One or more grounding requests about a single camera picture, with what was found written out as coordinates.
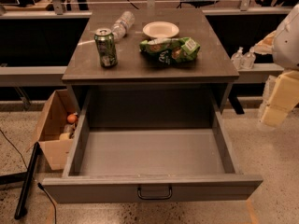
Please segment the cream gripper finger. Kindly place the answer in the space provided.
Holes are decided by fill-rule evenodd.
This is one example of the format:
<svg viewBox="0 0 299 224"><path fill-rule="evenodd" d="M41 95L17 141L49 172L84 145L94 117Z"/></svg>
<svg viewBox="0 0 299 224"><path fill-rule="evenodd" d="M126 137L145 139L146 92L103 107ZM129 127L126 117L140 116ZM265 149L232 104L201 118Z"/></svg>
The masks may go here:
<svg viewBox="0 0 299 224"><path fill-rule="evenodd" d="M268 34L264 39L262 39L258 43L256 43L254 45L254 51L257 54L261 54L261 55L271 54L275 34L276 34L276 32L273 31L270 34Z"/></svg>
<svg viewBox="0 0 299 224"><path fill-rule="evenodd" d="M263 90L258 127L276 129L299 104L299 72L285 71L278 77L270 76Z"/></svg>

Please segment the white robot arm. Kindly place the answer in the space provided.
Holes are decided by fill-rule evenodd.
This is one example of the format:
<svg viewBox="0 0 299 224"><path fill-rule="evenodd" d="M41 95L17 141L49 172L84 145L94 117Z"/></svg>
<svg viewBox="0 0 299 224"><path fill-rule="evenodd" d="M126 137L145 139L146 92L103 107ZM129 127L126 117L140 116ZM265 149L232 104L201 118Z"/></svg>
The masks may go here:
<svg viewBox="0 0 299 224"><path fill-rule="evenodd" d="M269 88L260 106L259 126L276 129L299 104L299 5L295 5L275 31L254 45L258 54L271 54L284 71Z"/></svg>

